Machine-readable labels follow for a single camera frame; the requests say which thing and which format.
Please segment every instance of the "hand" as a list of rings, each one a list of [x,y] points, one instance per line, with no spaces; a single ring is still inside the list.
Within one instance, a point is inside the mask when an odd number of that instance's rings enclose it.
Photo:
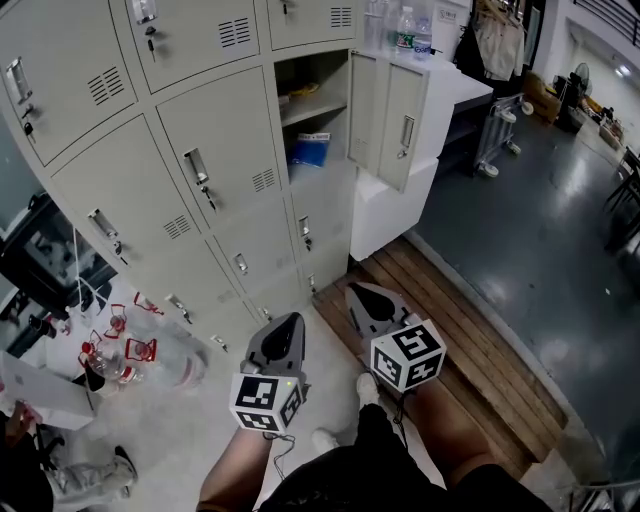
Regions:
[[[16,401],[13,414],[5,425],[4,438],[9,448],[13,448],[20,442],[31,428],[34,419],[32,412],[27,406],[20,401]]]

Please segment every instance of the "tiled floor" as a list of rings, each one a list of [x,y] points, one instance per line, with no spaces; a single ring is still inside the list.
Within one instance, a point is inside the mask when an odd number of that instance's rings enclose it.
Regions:
[[[437,181],[415,230],[528,345],[625,478],[640,470],[640,273],[604,250],[616,155],[594,129],[519,119],[522,154],[498,156],[495,180]]]
[[[303,366],[312,385],[308,402],[292,423],[296,446],[285,457],[285,474],[316,453],[311,432],[318,427],[341,432],[338,439],[351,442],[355,433],[358,397],[355,380],[360,366],[324,320],[309,308],[306,323],[307,358]],[[244,356],[244,348],[229,355],[210,353],[210,367],[199,388],[187,393],[161,393],[132,388],[106,401],[98,418],[74,436],[70,455],[74,461],[105,460],[112,447],[123,445],[140,473],[129,500],[100,510],[194,510],[202,481],[236,429],[228,411],[231,375]],[[429,478],[442,479],[412,426],[407,428],[410,451]],[[287,445],[276,441],[272,456]],[[263,497],[278,485],[269,464]]]

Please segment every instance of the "yellow item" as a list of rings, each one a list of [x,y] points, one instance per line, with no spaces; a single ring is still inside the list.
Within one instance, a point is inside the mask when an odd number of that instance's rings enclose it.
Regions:
[[[291,91],[289,96],[309,96],[309,94],[316,92],[318,87],[320,87],[318,84],[307,84],[302,89]]]

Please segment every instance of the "locker shelf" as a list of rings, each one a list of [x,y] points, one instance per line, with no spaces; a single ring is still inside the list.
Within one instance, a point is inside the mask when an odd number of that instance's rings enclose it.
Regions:
[[[347,106],[347,100],[337,94],[318,89],[309,96],[293,98],[282,113],[282,127],[290,126],[311,117],[340,110]]]
[[[315,176],[323,175],[327,172],[332,172],[333,170],[338,171],[339,168],[343,168],[347,165],[353,164],[345,158],[344,146],[337,141],[331,141],[324,167],[314,167],[312,165],[305,164],[290,164],[289,183],[293,187],[299,187],[302,183],[312,180]]]

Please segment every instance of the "plastic bottle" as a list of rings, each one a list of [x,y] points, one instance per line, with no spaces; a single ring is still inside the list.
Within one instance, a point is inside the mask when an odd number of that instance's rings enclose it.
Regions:
[[[128,384],[144,380],[143,372],[127,363],[116,341],[103,339],[95,344],[85,341],[82,354],[84,357],[81,362],[107,381]]]
[[[386,44],[389,48],[395,51],[398,20],[400,18],[400,1],[399,0],[386,0],[385,1],[385,16],[384,16],[384,30]]]
[[[424,16],[416,25],[416,36],[413,39],[413,57],[416,60],[426,60],[431,55],[431,22]]]
[[[127,340],[126,357],[144,368],[149,380],[162,388],[191,389],[205,373],[198,354],[163,331],[152,333],[147,341]]]
[[[413,53],[413,39],[416,33],[416,22],[413,19],[413,7],[405,5],[398,21],[396,34],[396,53],[407,55]]]

